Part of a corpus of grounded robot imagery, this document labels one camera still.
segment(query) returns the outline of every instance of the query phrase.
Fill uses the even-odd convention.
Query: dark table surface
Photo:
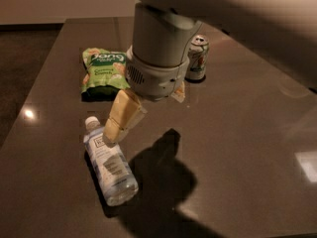
[[[317,99],[209,26],[207,79],[146,102],[120,144],[140,184],[99,196],[82,138],[111,102],[82,102],[81,54],[125,51],[133,18],[68,20],[0,153],[1,237],[272,237],[317,232]],[[26,111],[33,111],[30,119]],[[296,153],[307,152],[298,157]]]

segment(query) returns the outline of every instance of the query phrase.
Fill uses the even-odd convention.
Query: silver can
[[[191,41],[188,51],[189,66],[186,80],[189,82],[201,82],[206,78],[206,62],[208,59],[209,41],[206,36],[197,35]]]

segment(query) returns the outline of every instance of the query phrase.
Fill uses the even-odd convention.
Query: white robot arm
[[[140,0],[127,76],[153,101],[184,79],[200,22],[222,30],[311,90],[317,89],[317,0]]]

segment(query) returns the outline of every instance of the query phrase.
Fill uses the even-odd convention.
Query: plastic bottle
[[[85,125],[83,141],[107,204],[116,206],[130,200],[139,187],[119,145],[110,148],[104,143],[104,126],[96,117],[88,117]]]

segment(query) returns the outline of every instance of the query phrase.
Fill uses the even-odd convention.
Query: dark brown floor
[[[0,28],[0,149],[61,25]]]

